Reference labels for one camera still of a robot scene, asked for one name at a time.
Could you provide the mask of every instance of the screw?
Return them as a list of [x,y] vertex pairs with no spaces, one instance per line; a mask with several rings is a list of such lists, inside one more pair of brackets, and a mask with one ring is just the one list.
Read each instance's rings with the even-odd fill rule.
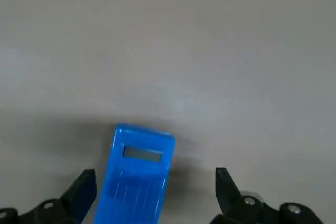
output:
[[250,198],[250,197],[245,198],[244,202],[248,205],[251,205],[251,206],[253,206],[256,203],[255,200],[253,198]]
[[50,207],[52,207],[54,204],[52,202],[48,202],[44,205],[44,209],[48,209]]
[[298,215],[298,214],[301,213],[301,209],[298,206],[296,206],[296,205],[289,205],[288,206],[288,210],[291,211],[291,212],[293,212],[296,215]]
[[7,216],[7,213],[6,212],[0,212],[0,218],[5,218]]

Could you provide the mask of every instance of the blue calculator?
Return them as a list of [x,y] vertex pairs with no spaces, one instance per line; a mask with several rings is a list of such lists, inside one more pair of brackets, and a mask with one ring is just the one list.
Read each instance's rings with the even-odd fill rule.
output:
[[170,133],[117,125],[94,224],[157,224],[174,147]]

